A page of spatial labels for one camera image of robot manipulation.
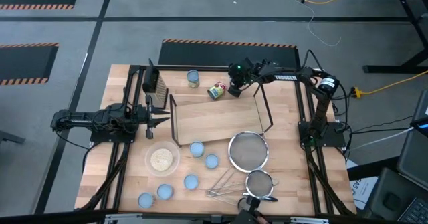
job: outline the hazard tape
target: hazard tape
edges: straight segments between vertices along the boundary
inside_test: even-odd
[[[59,47],[59,43],[29,43],[29,44],[7,44],[7,45],[0,45],[0,48],[4,47],[47,47],[47,46],[54,46]]]
[[[0,4],[0,10],[70,10],[69,4]]]
[[[18,84],[44,84],[49,78],[23,78],[23,79],[8,79],[1,80],[0,85],[18,85]]]
[[[256,46],[256,47],[290,47],[296,48],[295,45],[274,44],[274,43],[242,43],[228,41],[203,41],[203,40],[182,40],[182,39],[165,39],[163,43],[192,43],[192,44],[213,44],[213,45],[236,45],[236,46]]]

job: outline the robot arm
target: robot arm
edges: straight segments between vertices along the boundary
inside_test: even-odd
[[[315,115],[308,124],[305,137],[307,139],[304,142],[310,141],[312,138],[320,139],[323,137],[327,126],[328,106],[340,84],[336,77],[311,67],[303,67],[301,70],[295,71],[275,67],[275,63],[269,63],[266,60],[262,63],[253,64],[248,58],[240,63],[231,64],[228,73],[231,78],[231,86],[228,92],[235,97],[239,97],[243,90],[254,83],[266,84],[276,80],[304,83],[306,89],[318,100]],[[311,80],[313,77],[322,78],[318,86]]]
[[[140,124],[147,124],[146,137],[153,138],[152,129],[169,117],[154,119],[152,114],[169,114],[152,105],[150,96],[146,96],[146,107],[116,103],[97,112],[70,112],[60,110],[53,116],[51,128],[55,132],[69,130],[74,127],[84,127],[92,132],[103,132],[108,136],[123,136],[135,134]]]

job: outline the white paper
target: white paper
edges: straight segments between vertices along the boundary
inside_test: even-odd
[[[351,160],[348,160],[348,163],[346,164],[346,167],[348,169],[355,166],[358,165],[352,162]],[[354,196],[355,206],[359,209],[364,209],[364,207],[366,206],[365,203],[367,203],[368,198],[372,193],[373,187],[375,187],[377,178],[378,177],[368,177],[363,178],[361,180],[350,181],[350,187],[352,189],[352,195]]]

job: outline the white cable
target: white cable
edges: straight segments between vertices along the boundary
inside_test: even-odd
[[[369,143],[367,143],[367,144],[360,145],[360,146],[358,146],[358,147],[356,147],[356,148],[353,148],[353,149],[352,149],[352,151],[354,151],[354,150],[358,150],[359,148],[362,148],[362,147],[364,147],[364,146],[368,146],[368,145],[371,145],[371,144],[374,144],[374,143],[378,143],[378,142],[380,142],[380,141],[384,141],[384,140],[388,140],[388,139],[390,139],[390,138],[397,137],[397,136],[402,135],[402,134],[404,134],[404,133],[407,133],[407,132],[409,132],[409,131],[411,131],[411,130],[413,130],[413,129],[414,129],[413,127],[410,127],[410,128],[408,128],[408,129],[406,129],[406,130],[404,130],[404,131],[402,131],[402,132],[400,132],[400,133],[398,133],[398,134],[394,134],[394,135],[392,135],[392,136],[388,136],[388,137],[382,138],[382,139],[380,139],[380,140],[375,140],[375,141],[369,142]]]
[[[342,41],[342,37],[339,37],[339,41],[337,41],[337,43],[336,44],[328,44],[328,43],[326,43],[325,41],[323,41],[321,38],[319,38],[311,29],[310,29],[310,23],[312,22],[312,20],[314,20],[314,17],[315,17],[315,11],[312,9],[312,8],[310,8],[309,6],[307,6],[307,5],[305,5],[305,4],[303,4],[303,3],[301,3],[300,1],[298,1],[298,0],[294,0],[294,1],[296,1],[297,3],[299,3],[299,4],[301,4],[301,5],[303,5],[303,6],[305,6],[305,7],[307,7],[311,12],[312,12],[312,18],[310,19],[310,21],[309,21],[309,23],[308,23],[308,26],[307,26],[307,28],[308,28],[308,30],[309,30],[309,32],[313,35],[313,36],[315,36],[318,40],[320,40],[320,42],[321,43],[323,43],[323,44],[325,44],[325,45],[327,45],[328,47],[336,47],[339,43],[340,43],[340,41]]]

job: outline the white bowl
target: white bowl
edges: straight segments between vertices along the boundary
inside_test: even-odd
[[[171,166],[166,169],[165,171],[158,171],[155,168],[153,168],[152,164],[150,163],[150,159],[152,157],[152,154],[158,150],[158,149],[167,149],[173,154],[173,162],[171,163]],[[148,171],[157,177],[165,177],[175,171],[175,169],[178,167],[180,163],[180,149],[176,144],[173,144],[168,141],[159,141],[154,143],[150,148],[148,148],[146,153],[146,159],[145,159],[146,167]]]

